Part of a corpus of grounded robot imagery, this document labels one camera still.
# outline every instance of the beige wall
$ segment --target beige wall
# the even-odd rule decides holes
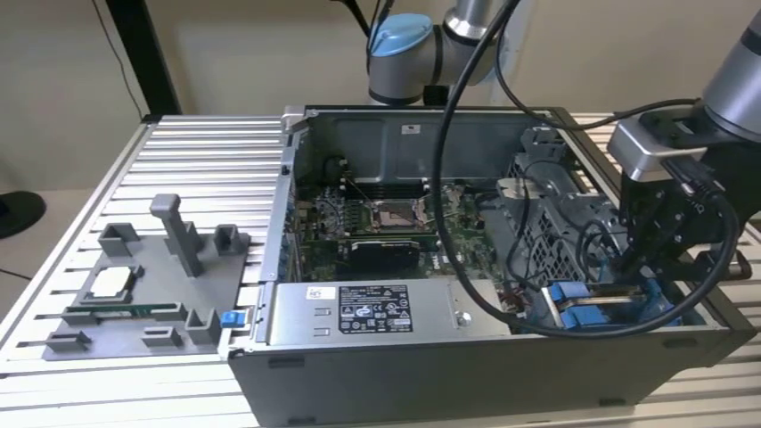
[[[372,15],[372,0],[359,2]],[[451,0],[402,0],[394,12],[442,21]],[[187,112],[272,114],[286,104],[367,103],[366,38],[327,0],[151,0]],[[472,88],[466,103],[490,102]]]
[[[534,1],[514,88],[526,103],[576,111],[700,96],[761,8],[760,0]]]
[[[94,187],[138,124],[90,0],[3,0],[0,191]]]
[[[530,103],[588,111],[698,95],[761,7],[761,0],[526,2],[534,18],[516,90]],[[278,114],[288,103],[368,101],[364,40],[340,4],[149,3],[187,112]],[[400,0],[395,11],[439,21],[452,4]],[[492,97],[488,82],[466,103]],[[0,126],[0,190],[98,184],[138,114],[90,0],[0,2]]]

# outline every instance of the aluminum extrusion table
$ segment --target aluminum extrusion table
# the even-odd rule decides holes
[[[576,114],[575,119],[587,123],[602,116]],[[612,130],[590,132],[603,151]],[[42,341],[98,260],[97,237],[106,224],[130,221],[142,234],[162,233],[149,210],[155,193],[183,197],[183,218],[195,221],[201,232],[235,223],[253,235],[238,305],[257,301],[280,155],[280,117],[177,116],[142,126],[0,324],[0,426],[258,425],[218,355],[47,362]],[[751,263],[761,264],[761,234],[752,227],[742,245]],[[758,327],[760,283],[758,267],[751,280],[722,284]],[[720,365],[680,373],[636,407],[395,426],[475,425],[761,426],[761,338]]]

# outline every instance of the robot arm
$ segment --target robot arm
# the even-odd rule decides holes
[[[624,167],[620,220],[630,249],[615,262],[620,275],[650,266],[668,279],[700,280],[716,263],[715,252],[702,253],[694,263],[679,258],[695,245],[727,238],[710,194],[724,194],[742,226],[761,210],[761,12],[703,102],[622,120],[610,152]],[[724,279],[750,276],[739,251]]]
[[[455,84],[490,26],[491,5],[492,0],[458,0],[442,25],[403,13],[382,23],[375,37],[371,31],[370,96],[378,103],[408,105],[422,99],[427,85]],[[490,70],[491,61],[482,61],[470,83],[478,84]]]

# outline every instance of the warning label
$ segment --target warning label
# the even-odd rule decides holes
[[[407,285],[339,287],[339,330],[354,333],[410,333],[414,311]]]

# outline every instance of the black electrical cord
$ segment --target black electrical cord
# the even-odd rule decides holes
[[[602,234],[608,233],[608,229],[606,228],[603,222],[598,219],[592,219],[584,224],[584,227],[582,228],[582,233],[579,234],[579,240],[576,242],[576,262],[579,264],[579,267],[584,270],[584,276],[590,281],[595,280],[595,275],[591,272],[590,256],[586,253],[586,250],[590,248],[590,245],[596,238],[596,235],[592,234],[587,235],[587,233],[594,227],[598,227],[600,229]]]
[[[546,115],[536,113],[522,102],[522,100],[519,100],[519,97],[516,96],[514,90],[508,86],[508,82],[504,79],[503,62],[500,61],[500,55],[502,55],[503,46],[504,46],[504,33],[506,33],[506,31],[503,29],[503,31],[500,32],[500,35],[499,35],[499,39],[498,39],[498,49],[496,49],[496,54],[495,54],[495,74],[498,75],[498,82],[500,83],[500,87],[503,88],[504,94],[508,95],[508,98],[514,102],[515,106],[530,117],[539,120],[540,122],[543,122],[546,125],[548,125],[552,128],[563,129],[566,131],[586,131],[586,130],[595,129],[595,128],[603,127],[606,125],[610,125],[615,121],[631,118],[632,116],[636,116],[638,114],[646,113],[647,111],[663,109],[664,107],[676,107],[680,105],[695,105],[695,103],[699,101],[698,98],[678,98],[674,100],[659,101],[656,103],[651,103],[651,104],[647,104],[642,107],[638,107],[632,110],[620,111],[620,112],[615,113],[610,118],[606,118],[606,119],[599,120],[596,122],[588,123],[586,125],[568,125],[568,124],[564,124],[560,122],[555,122]]]
[[[740,225],[738,222],[738,216],[735,214],[734,207],[724,198],[723,194],[715,193],[706,200],[706,202],[714,205],[719,211],[719,214],[723,219],[723,236],[726,236],[715,268],[707,275],[706,279],[703,280],[698,288],[692,291],[692,293],[688,296],[686,296],[686,299],[671,310],[662,313],[658,317],[650,318],[647,321],[636,325],[630,325],[627,327],[616,328],[612,330],[579,332],[560,328],[547,327],[543,325],[534,325],[526,322],[522,318],[516,317],[512,314],[507,314],[502,310],[495,308],[491,305],[491,303],[483,298],[483,296],[479,293],[479,290],[476,289],[474,283],[468,278],[468,273],[466,272],[466,268],[463,264],[459,262],[456,257],[458,250],[455,248],[452,236],[450,234],[450,231],[447,230],[447,223],[444,217],[444,203],[442,201],[442,192],[439,191],[443,188],[442,168],[444,164],[444,148],[447,143],[447,134],[450,130],[450,125],[452,123],[452,118],[455,116],[455,111],[458,109],[458,102],[460,101],[463,92],[466,91],[466,87],[468,86],[474,70],[479,66],[480,59],[490,47],[491,41],[498,35],[498,32],[506,27],[511,17],[514,16],[515,8],[519,5],[519,3],[520,0],[511,0],[510,2],[506,2],[503,8],[498,12],[494,21],[490,24],[490,27],[487,28],[486,34],[479,42],[479,45],[474,50],[474,54],[468,59],[468,63],[466,64],[466,68],[460,73],[460,77],[458,78],[458,83],[452,88],[452,94],[450,96],[450,101],[447,102],[447,107],[444,109],[442,117],[442,124],[436,132],[431,186],[434,188],[432,203],[435,210],[436,230],[439,232],[439,237],[442,239],[444,251],[447,256],[450,257],[450,264],[455,269],[455,272],[458,274],[458,279],[470,297],[474,299],[480,308],[492,317],[503,321],[512,328],[524,329],[527,331],[543,334],[546,336],[563,337],[571,339],[611,339],[611,338],[630,336],[634,334],[646,333],[667,325],[678,317],[684,315],[684,313],[700,303],[703,298],[706,298],[706,296],[714,290],[715,285],[722,280],[724,271],[734,259],[735,248],[738,245],[738,237],[740,235]]]
[[[331,163],[331,161],[338,161],[338,165],[340,167],[342,161],[344,159],[346,159],[344,156],[342,156],[340,154],[335,154],[335,155],[328,156],[323,159],[323,169],[320,171],[320,179],[323,180],[324,183],[331,184],[331,181],[328,179],[330,178],[328,177],[328,164]]]
[[[127,93],[130,94],[130,98],[133,99],[133,104],[135,104],[135,110],[138,110],[138,117],[143,119],[143,110],[141,109],[141,104],[138,104],[138,99],[135,98],[135,94],[133,93],[133,87],[130,86],[130,81],[127,80],[127,72],[125,69],[125,63],[122,61],[122,57],[117,52],[115,42],[111,40],[111,36],[109,34],[109,29],[106,28],[105,23],[105,16],[101,13],[101,8],[98,7],[98,3],[95,0],[91,0],[95,8],[95,14],[98,15],[98,21],[101,22],[101,28],[105,30],[106,34],[106,41],[109,42],[109,46],[111,47],[111,52],[115,54],[117,62],[119,62],[119,69],[122,70],[122,80],[125,80],[125,86],[127,88]]]
[[[531,200],[530,195],[528,195],[528,187],[526,186],[526,177],[524,177],[524,209],[522,210],[522,220],[519,221],[519,228],[518,228],[518,231],[515,232],[514,245],[511,245],[511,249],[508,250],[508,258],[506,260],[506,265],[507,265],[506,267],[508,269],[508,274],[511,274],[511,276],[514,277],[514,279],[518,281],[519,285],[522,285],[523,288],[531,288],[536,292],[542,292],[543,287],[535,285],[535,283],[532,283],[528,280],[528,278],[523,277],[515,271],[515,268],[514,268],[515,253],[518,252],[519,245],[520,245],[520,243],[526,237],[526,227],[528,226],[528,216],[530,216],[531,204],[532,204],[532,200]]]
[[[558,160],[551,160],[551,159],[539,159],[539,160],[535,160],[535,161],[530,162],[530,164],[528,164],[528,165],[526,166],[526,168],[524,168],[524,172],[523,172],[524,178],[528,178],[528,179],[531,179],[531,180],[535,180],[535,179],[531,178],[527,174],[528,174],[530,168],[532,168],[536,164],[540,164],[540,163],[550,163],[550,164],[552,164],[552,165],[559,165],[560,167],[566,167],[566,165],[563,165],[563,163],[562,163],[560,161],[558,161]],[[563,218],[563,221],[566,221],[571,227],[574,227],[578,231],[580,231],[580,230],[582,230],[582,226],[571,219],[571,217],[568,216],[568,214],[566,213],[566,211],[560,208],[560,203],[558,204],[556,209],[558,209],[558,214],[559,214],[560,217]]]
[[[348,8],[348,11],[352,12],[352,16],[358,21],[362,32],[364,33],[366,37],[370,37],[368,21],[366,20],[366,15],[363,15],[362,13],[362,9],[359,9],[358,0],[336,0],[336,1],[343,3],[344,6]]]
[[[366,46],[366,55],[367,55],[367,69],[370,72],[370,58],[372,56],[372,48],[376,44],[376,39],[379,38],[379,31],[382,30],[383,23],[386,22],[390,14],[392,13],[394,2],[396,0],[386,0],[386,3],[382,7],[382,0],[376,1],[376,8],[372,13],[372,20],[370,22],[370,31],[371,36],[368,37],[368,45]]]
[[[11,275],[11,276],[15,276],[15,277],[22,278],[22,279],[26,279],[26,280],[29,280],[29,281],[33,280],[31,276],[26,276],[26,275],[18,274],[17,272],[13,272],[13,271],[10,271],[10,270],[5,270],[5,269],[2,269],[2,268],[0,268],[0,273],[7,274],[7,275]]]

